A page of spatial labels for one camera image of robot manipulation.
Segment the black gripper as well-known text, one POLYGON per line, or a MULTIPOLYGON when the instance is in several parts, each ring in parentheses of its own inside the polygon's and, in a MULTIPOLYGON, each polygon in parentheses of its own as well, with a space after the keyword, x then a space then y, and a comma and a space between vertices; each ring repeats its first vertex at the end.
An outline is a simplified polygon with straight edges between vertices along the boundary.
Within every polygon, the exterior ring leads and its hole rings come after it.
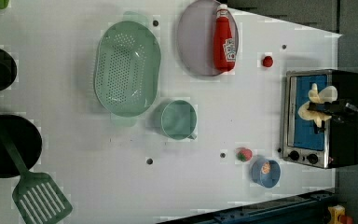
POLYGON ((358 123, 358 106, 353 105, 348 99, 336 100, 323 105, 311 105, 310 110, 324 112, 338 123, 358 123))

